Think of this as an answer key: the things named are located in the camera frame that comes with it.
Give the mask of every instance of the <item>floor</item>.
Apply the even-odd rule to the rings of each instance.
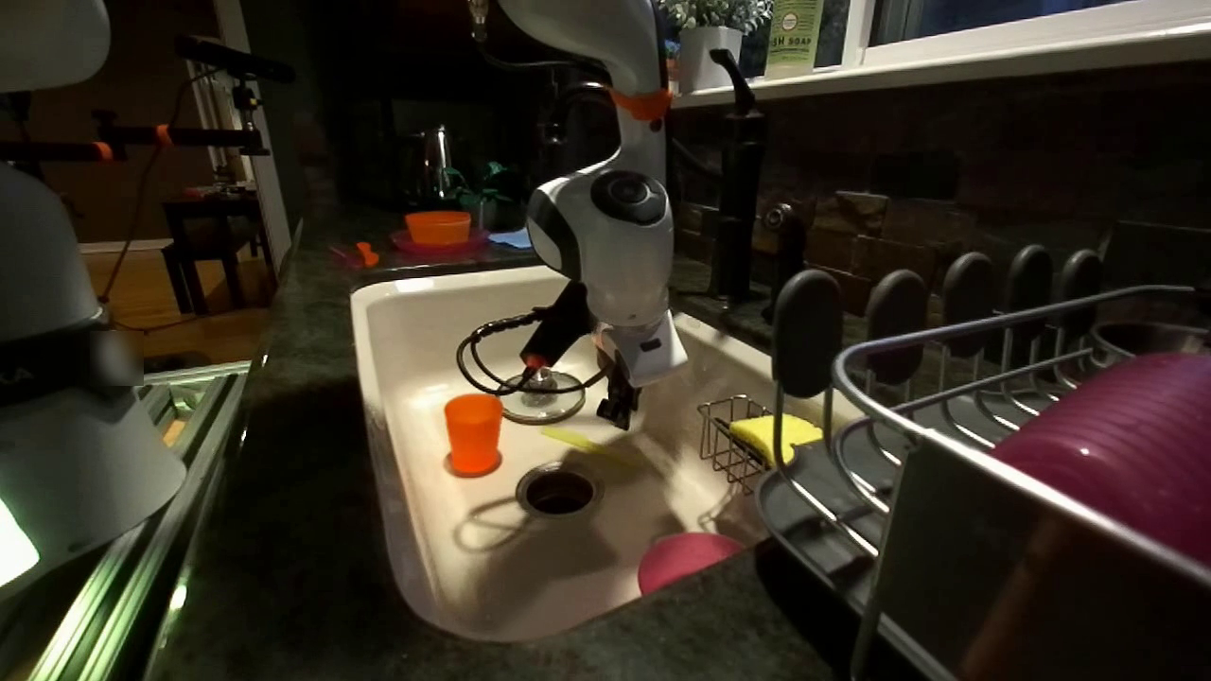
[[[115,253],[84,253],[93,291],[107,288]],[[271,282],[263,262],[240,255],[244,307],[232,307],[224,267],[201,262],[206,312],[181,312],[157,249],[132,249],[110,291],[110,316],[141,369],[172,369],[249,360],[269,330]]]

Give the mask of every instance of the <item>wall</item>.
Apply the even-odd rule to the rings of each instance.
[[[91,138],[91,110],[114,110],[126,126],[167,122],[172,93],[184,83],[184,65],[172,55],[177,33],[213,33],[206,0],[110,0],[114,50],[107,68],[75,88],[36,90],[31,107],[31,138]],[[191,99],[181,100],[181,126],[195,126]],[[46,180],[75,216],[80,243],[121,243],[127,230],[137,176],[150,146],[127,146],[126,163],[46,163]],[[204,150],[168,150],[148,180],[142,218],[137,238],[167,238],[157,201],[181,186],[213,180]]]
[[[866,282],[894,263],[938,281],[968,247],[1006,262],[1044,243],[1068,255],[1131,221],[1161,228],[1131,253],[1131,274],[1208,274],[1211,243],[1183,272],[1169,255],[1186,243],[1166,249],[1166,228],[1211,234],[1208,107],[1211,65],[770,100],[755,253],[774,249],[770,208],[789,201],[814,218],[807,255]],[[698,157],[716,157],[721,133],[721,110],[673,115],[673,138]],[[687,253],[710,247],[697,208],[716,190],[673,163]]]

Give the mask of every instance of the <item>red object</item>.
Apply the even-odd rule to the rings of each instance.
[[[635,122],[657,126],[668,115],[673,99],[667,90],[624,93],[609,90],[611,107]]]
[[[107,138],[93,138],[91,150],[99,156],[99,163],[114,163],[114,146]]]
[[[474,238],[469,213],[406,213],[406,234],[417,247],[450,249]]]
[[[350,253],[354,253],[354,262],[359,262],[361,267],[378,267],[378,262],[382,262],[370,243],[354,243]]]
[[[455,399],[445,399],[445,469],[455,477],[486,477],[491,469],[498,469],[498,421],[501,404],[491,392],[457,392]]]
[[[638,595],[654,595],[678,578],[687,578],[693,571],[703,571],[710,563],[721,563],[742,544],[717,534],[673,534],[654,542],[638,561]]]
[[[150,126],[157,146],[172,146],[172,127],[167,122]]]
[[[1211,356],[1117,363],[996,455],[1072,498],[1211,563]]]
[[[469,243],[455,243],[455,247],[423,247],[423,243],[411,243],[409,230],[389,234],[389,243],[417,262],[462,262],[462,255],[484,253],[486,247],[484,234],[469,234]]]

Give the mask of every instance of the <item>yellow sponge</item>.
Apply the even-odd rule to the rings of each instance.
[[[726,435],[752,448],[764,465],[774,465],[770,457],[770,416],[750,416],[731,421]],[[816,442],[822,427],[782,411],[782,462],[793,462],[793,447]]]

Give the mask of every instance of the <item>chair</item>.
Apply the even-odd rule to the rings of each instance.
[[[161,263],[172,282],[181,312],[206,312],[206,303],[195,281],[195,262],[224,262],[232,307],[244,307],[237,262],[235,262],[240,247],[249,247],[254,253],[263,253],[263,267],[271,274],[258,197],[240,191],[240,197],[167,201],[161,218],[172,238],[168,247],[161,247]]]

